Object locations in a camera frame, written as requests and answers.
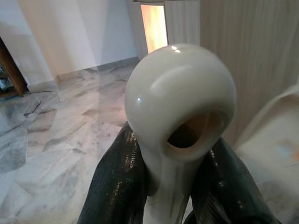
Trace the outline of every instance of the white ceramic piece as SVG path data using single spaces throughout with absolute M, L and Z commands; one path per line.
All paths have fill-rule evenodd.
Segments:
M 198 167 L 235 105 L 229 71 L 204 48 L 170 45 L 139 62 L 128 81 L 125 109 L 149 171 L 143 223 L 182 223 Z
M 299 202 L 299 85 L 268 102 L 235 145 L 257 183 L 275 180 Z

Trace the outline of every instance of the hole opening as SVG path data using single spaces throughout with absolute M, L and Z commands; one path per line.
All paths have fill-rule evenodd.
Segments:
M 189 148 L 200 138 L 208 137 L 221 127 L 219 114 L 208 112 L 193 117 L 178 127 L 168 138 L 168 143 L 177 148 Z

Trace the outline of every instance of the ceramic figurine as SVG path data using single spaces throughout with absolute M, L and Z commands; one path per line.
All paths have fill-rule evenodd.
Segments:
M 202 47 L 169 45 L 139 62 L 125 109 L 150 177 L 143 223 L 182 223 L 196 171 L 235 106 L 230 72 Z

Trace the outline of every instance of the marble floor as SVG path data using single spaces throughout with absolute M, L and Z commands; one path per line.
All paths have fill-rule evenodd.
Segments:
M 126 121 L 134 67 L 64 74 L 56 91 L 0 102 L 0 224 L 77 222 L 94 170 Z M 299 223 L 290 196 L 260 188 L 283 223 Z

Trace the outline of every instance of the orange light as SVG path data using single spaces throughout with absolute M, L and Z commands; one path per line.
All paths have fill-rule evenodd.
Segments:
M 141 5 L 148 53 L 167 46 L 164 6 Z

